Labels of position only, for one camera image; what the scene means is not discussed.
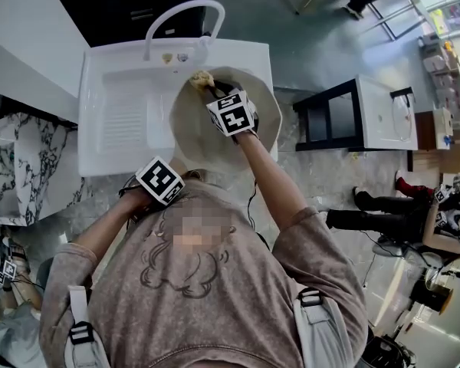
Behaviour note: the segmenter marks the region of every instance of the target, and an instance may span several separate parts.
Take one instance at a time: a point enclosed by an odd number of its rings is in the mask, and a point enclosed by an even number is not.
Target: backpack strap
[[[337,303],[311,288],[293,303],[305,368],[349,368],[353,349]]]
[[[85,287],[69,286],[68,289],[75,323],[68,333],[64,348],[65,366],[110,368],[102,340],[89,322]]]

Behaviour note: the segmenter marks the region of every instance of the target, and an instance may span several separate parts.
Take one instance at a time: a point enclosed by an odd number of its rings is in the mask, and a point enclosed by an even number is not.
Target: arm
[[[142,188],[126,192],[73,244],[63,244],[58,249],[44,291],[39,327],[39,343],[48,366],[64,365],[63,353],[58,351],[64,350],[74,323],[68,286],[85,284],[130,215],[149,203]]]
[[[274,221],[281,230],[273,255],[299,284],[337,302],[356,359],[364,350],[368,320],[363,292],[350,260],[332,239],[316,209],[251,133],[237,134]]]
[[[147,207],[150,201],[150,197],[144,192],[143,188],[126,192],[110,210],[96,220],[74,243],[90,250],[100,261],[130,216],[137,210]]]
[[[422,234],[422,243],[426,247],[439,249],[441,251],[453,252],[460,254],[460,241],[448,236],[437,235],[435,233],[436,215],[438,214],[439,203],[434,200],[426,218],[424,233]]]
[[[271,158],[261,141],[251,133],[236,135],[247,157],[271,216],[280,230],[290,225],[294,215],[307,207],[300,189]]]
[[[14,282],[14,287],[17,289],[22,300],[29,301],[35,309],[40,311],[43,299],[39,294],[38,289],[36,289],[36,287],[32,284],[28,274],[25,272],[19,272],[16,274],[15,278],[17,281]]]

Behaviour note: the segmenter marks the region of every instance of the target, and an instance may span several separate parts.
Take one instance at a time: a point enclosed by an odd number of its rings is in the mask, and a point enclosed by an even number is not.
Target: floor
[[[418,104],[429,108],[429,89],[419,80],[424,75],[416,43],[419,32],[389,42],[382,28],[366,31],[374,23],[371,12],[365,13],[364,21],[355,22],[340,10],[347,0],[316,0],[302,16],[294,15],[282,0],[219,1],[227,12],[219,37],[270,44],[274,85],[281,88],[276,98],[283,113],[278,163],[300,186],[307,201],[319,209],[353,209],[354,186],[362,186],[375,196],[393,195],[393,177],[397,169],[406,169],[406,152],[294,151],[301,133],[291,105],[303,93],[289,89],[319,91],[361,73],[399,87],[411,84]],[[389,10],[405,4],[402,0],[383,3],[380,5]],[[394,30],[409,27],[412,19],[393,23]],[[12,233],[27,250],[33,279],[39,264],[50,258],[59,244],[71,241],[109,209],[127,177],[94,179],[93,198]],[[412,182],[428,185],[422,176],[412,178],[419,180]],[[250,172],[238,176],[210,173],[207,181],[227,189],[246,210],[253,187]],[[260,195],[251,204],[251,214],[256,229],[270,244],[274,243],[278,229]],[[378,238],[375,233],[369,235]],[[409,265],[402,264],[396,280],[400,286],[392,288],[393,274],[400,266],[398,260],[377,256],[372,264],[373,243],[361,232],[333,230],[333,236],[354,263],[358,278],[367,284],[370,321],[378,325],[384,321],[383,325],[390,326],[408,301],[409,285],[415,278]]]
[[[276,87],[321,91],[365,74],[394,87],[412,86],[416,109],[432,109],[431,85],[419,58],[420,28],[391,42],[381,27],[371,29],[376,17],[368,8],[363,20],[351,19],[341,8],[349,0],[313,0],[299,16],[284,0],[216,1],[226,10],[218,37],[269,44]],[[375,5],[386,16],[406,6],[407,0]],[[214,20],[209,10],[208,30]],[[398,35],[417,21],[411,10],[389,25]]]

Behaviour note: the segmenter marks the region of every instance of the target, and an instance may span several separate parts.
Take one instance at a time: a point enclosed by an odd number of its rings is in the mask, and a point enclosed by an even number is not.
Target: marble countertop
[[[25,113],[0,119],[0,224],[31,225],[90,196],[76,130]]]

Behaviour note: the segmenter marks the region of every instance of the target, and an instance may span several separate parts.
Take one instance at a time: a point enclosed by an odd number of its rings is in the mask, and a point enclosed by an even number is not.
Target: small sink
[[[160,67],[105,73],[99,153],[174,146],[168,113],[193,71]]]
[[[86,52],[80,89],[81,176],[134,173],[155,155],[170,161],[178,143],[170,126],[174,100],[197,70],[235,67],[255,75],[272,91],[269,47],[216,39],[204,65],[180,58],[190,48],[153,40],[105,45]],[[167,55],[173,58],[166,62]]]

